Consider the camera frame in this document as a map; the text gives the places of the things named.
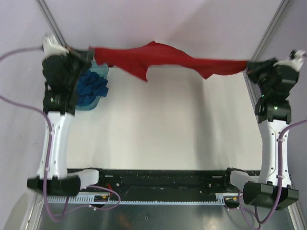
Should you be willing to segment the red t shirt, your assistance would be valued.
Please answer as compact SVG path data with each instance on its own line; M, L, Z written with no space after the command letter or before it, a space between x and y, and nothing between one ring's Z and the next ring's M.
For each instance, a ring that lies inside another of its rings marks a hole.
M246 69L245 60L220 60L194 58L182 50L152 41L144 46L130 49L94 47L94 59L98 65L118 67L129 74L147 81L150 66L181 66L193 69L204 79L213 74L233 75Z

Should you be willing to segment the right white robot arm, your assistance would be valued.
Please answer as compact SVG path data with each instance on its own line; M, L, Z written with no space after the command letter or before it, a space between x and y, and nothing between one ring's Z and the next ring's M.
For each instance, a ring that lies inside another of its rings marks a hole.
M299 198L288 172L287 139L292 113L287 98L298 82L303 63L301 55L283 61L272 58L247 63L247 81L258 86L261 93L254 106L262 139L260 175L255 179L243 170L228 168L229 176L221 180L226 192L242 191L247 205L283 210Z

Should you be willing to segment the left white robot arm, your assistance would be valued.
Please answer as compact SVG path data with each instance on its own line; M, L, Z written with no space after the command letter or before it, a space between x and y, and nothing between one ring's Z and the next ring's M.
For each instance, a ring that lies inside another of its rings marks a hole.
M44 149L36 177L27 179L27 187L44 196L77 196L90 186L102 191L106 180L98 170L67 170L69 130L74 119L78 80L92 66L94 50L75 50L46 53L42 61L45 92L42 114L46 120Z

